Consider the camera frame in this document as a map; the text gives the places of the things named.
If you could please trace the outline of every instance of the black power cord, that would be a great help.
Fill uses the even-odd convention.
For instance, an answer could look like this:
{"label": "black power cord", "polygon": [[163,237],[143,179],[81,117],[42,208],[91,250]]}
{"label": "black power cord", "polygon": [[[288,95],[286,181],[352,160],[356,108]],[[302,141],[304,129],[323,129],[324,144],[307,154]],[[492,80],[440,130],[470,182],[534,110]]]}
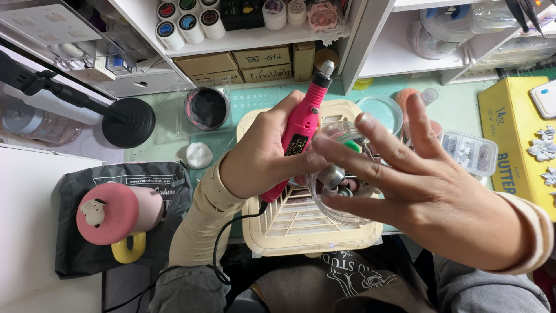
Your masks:
{"label": "black power cord", "polygon": [[[240,216],[240,217],[236,217],[234,219],[232,219],[231,221],[227,222],[222,229],[220,230],[220,233],[218,233],[218,236],[216,237],[216,242],[214,244],[214,253],[212,255],[212,265],[207,265],[208,267],[214,269],[214,273],[216,274],[216,277],[218,277],[218,280],[220,280],[221,283],[223,283],[224,285],[230,286],[231,282],[228,280],[228,278],[226,278],[226,276],[224,276],[224,274],[218,269],[218,267],[216,267],[216,250],[218,249],[218,241],[220,240],[220,236],[222,236],[222,233],[224,232],[224,229],[226,229],[229,225],[231,225],[231,223],[234,223],[235,221],[239,221],[242,218],[247,218],[247,217],[259,217],[261,216],[263,213],[265,213],[266,208],[269,206],[268,203],[266,202],[262,202],[261,203],[261,207],[259,208],[259,212],[258,214],[251,214],[251,215],[245,215],[245,216]],[[158,281],[158,279],[160,278],[160,276],[162,276],[162,274],[166,273],[167,271],[171,271],[174,268],[178,268],[181,266],[172,266],[169,267],[165,270],[163,270],[162,272],[160,272],[160,274],[158,274],[158,276],[156,276],[155,281],[152,282],[150,285],[148,285],[143,291],[141,291],[139,294],[137,294],[135,297],[127,300],[126,302],[117,305],[117,306],[113,306],[110,309],[106,309],[103,311],[103,313],[108,313],[108,312],[112,312],[114,310],[119,309],[120,307],[123,307],[127,304],[129,304],[131,301],[135,300],[137,297],[139,297],[139,302],[137,303],[137,309],[135,310],[135,313],[139,312],[139,307],[141,306],[141,300],[143,300],[143,296],[145,295],[145,293],[147,293],[147,291],[149,291],[150,289],[152,289],[154,286],[156,286],[156,282]]]}
{"label": "black power cord", "polygon": [[228,278],[226,278],[226,276],[224,276],[224,274],[216,267],[216,250],[218,249],[218,241],[220,240],[220,236],[222,235],[222,233],[224,233],[224,229],[226,229],[226,227],[228,227],[229,225],[231,225],[232,223],[234,223],[235,221],[239,221],[240,219],[243,218],[248,218],[248,217],[259,217],[261,216],[263,213],[265,213],[266,208],[269,206],[269,204],[267,202],[262,201],[261,202],[261,207],[259,208],[259,212],[257,214],[251,214],[251,215],[245,215],[245,216],[239,216],[236,217],[234,219],[232,219],[231,221],[227,222],[222,229],[220,230],[220,233],[218,233],[218,237],[216,237],[216,242],[214,244],[214,253],[212,254],[212,267],[214,268],[214,274],[216,274],[216,277],[218,277],[218,280],[223,283],[226,286],[230,286],[232,283],[230,282],[230,280],[228,280]]}

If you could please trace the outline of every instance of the black stand base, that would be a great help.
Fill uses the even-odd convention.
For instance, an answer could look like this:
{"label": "black stand base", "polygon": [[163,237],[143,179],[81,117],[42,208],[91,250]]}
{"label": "black stand base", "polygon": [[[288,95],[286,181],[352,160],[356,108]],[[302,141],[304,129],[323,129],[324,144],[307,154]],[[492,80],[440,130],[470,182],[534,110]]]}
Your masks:
{"label": "black stand base", "polygon": [[110,110],[127,117],[121,123],[109,116],[102,119],[102,132],[111,144],[120,148],[135,148],[144,143],[155,129],[155,112],[151,106],[137,98],[117,100]]}

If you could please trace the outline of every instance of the clear plastic bottle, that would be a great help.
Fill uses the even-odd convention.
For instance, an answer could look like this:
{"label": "clear plastic bottle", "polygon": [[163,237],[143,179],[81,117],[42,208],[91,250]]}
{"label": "clear plastic bottle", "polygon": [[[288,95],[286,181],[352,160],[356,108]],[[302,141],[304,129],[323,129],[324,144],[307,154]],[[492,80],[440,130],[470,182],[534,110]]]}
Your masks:
{"label": "clear plastic bottle", "polygon": [[79,137],[83,125],[63,116],[14,101],[6,107],[2,126],[10,133],[57,145],[68,144]]}

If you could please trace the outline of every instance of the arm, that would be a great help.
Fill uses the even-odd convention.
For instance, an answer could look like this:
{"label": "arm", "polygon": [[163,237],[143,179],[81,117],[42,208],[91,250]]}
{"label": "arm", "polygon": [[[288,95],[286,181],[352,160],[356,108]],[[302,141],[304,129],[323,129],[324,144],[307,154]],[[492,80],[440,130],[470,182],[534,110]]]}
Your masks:
{"label": "arm", "polygon": [[427,250],[467,266],[513,274],[540,266],[552,249],[548,215],[533,204],[517,207],[525,202],[498,195],[471,177],[440,145],[419,97],[408,99],[407,110],[416,154],[369,114],[356,120],[391,167],[325,136],[313,138],[313,148],[326,160],[378,187],[385,197],[327,197],[325,203],[396,226]]}
{"label": "arm", "polygon": [[[244,200],[262,194],[291,177],[317,172],[327,162],[316,153],[284,156],[281,137],[287,118],[305,95],[294,91],[267,112],[259,113],[245,136],[207,169],[193,203],[170,245],[169,265],[212,264],[216,236],[241,209]],[[230,229],[222,234],[219,261]]]}

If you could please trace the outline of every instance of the clay flower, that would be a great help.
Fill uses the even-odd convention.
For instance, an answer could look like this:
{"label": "clay flower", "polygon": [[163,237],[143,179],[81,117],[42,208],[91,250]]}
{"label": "clay flower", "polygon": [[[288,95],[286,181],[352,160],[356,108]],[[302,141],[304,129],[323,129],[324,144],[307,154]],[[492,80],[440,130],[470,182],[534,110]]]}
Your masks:
{"label": "clay flower", "polygon": [[556,184],[556,168],[548,167],[548,173],[542,174],[541,177],[545,179],[545,185]]}
{"label": "clay flower", "polygon": [[552,140],[531,140],[531,147],[527,149],[530,155],[534,155],[537,161],[544,162],[556,158],[556,146]]}
{"label": "clay flower", "polygon": [[537,131],[537,134],[540,135],[541,140],[552,140],[554,139],[554,134],[556,134],[556,129],[552,126],[547,126],[546,130]]}

